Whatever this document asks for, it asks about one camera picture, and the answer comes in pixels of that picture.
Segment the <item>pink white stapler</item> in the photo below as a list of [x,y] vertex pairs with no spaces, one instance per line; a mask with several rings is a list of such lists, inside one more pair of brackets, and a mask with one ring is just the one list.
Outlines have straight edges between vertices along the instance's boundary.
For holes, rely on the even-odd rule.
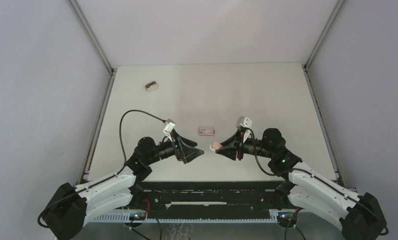
[[213,152],[216,152],[217,150],[219,150],[220,148],[222,148],[223,146],[219,143],[219,142],[213,142],[210,146],[210,149]]

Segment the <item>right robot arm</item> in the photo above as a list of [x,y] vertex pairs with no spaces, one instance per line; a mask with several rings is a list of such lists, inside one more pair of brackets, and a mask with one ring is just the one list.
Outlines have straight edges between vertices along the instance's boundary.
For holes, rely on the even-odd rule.
[[245,154],[268,158],[268,175],[284,179],[276,189],[276,203],[315,214],[336,227],[346,240],[375,240],[389,234],[375,196],[358,194],[317,173],[288,150],[277,128],[266,129],[262,138],[256,139],[251,129],[240,127],[232,137],[213,142],[210,148],[234,161]]

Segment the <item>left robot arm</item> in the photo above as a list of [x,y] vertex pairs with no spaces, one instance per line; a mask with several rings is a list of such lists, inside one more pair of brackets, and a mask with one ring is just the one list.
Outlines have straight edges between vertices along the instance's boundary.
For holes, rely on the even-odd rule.
[[125,206],[136,209],[144,200],[139,183],[152,173],[151,165],[170,157],[188,164],[205,153],[197,145],[175,130],[160,143],[143,137],[121,168],[83,184],[62,184],[37,217],[37,224],[51,230],[58,240],[71,240],[99,216]]

